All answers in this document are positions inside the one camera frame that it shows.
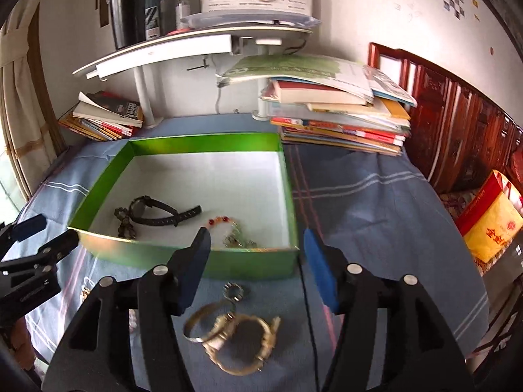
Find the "person's left hand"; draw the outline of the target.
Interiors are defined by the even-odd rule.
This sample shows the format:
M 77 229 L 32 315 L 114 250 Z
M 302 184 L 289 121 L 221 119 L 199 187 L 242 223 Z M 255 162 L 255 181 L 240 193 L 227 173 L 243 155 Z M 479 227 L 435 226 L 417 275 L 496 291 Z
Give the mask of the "person's left hand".
M 26 371 L 32 369 L 35 363 L 35 350 L 24 318 L 17 320 L 11 327 L 9 340 L 12 354 L 19 366 Z

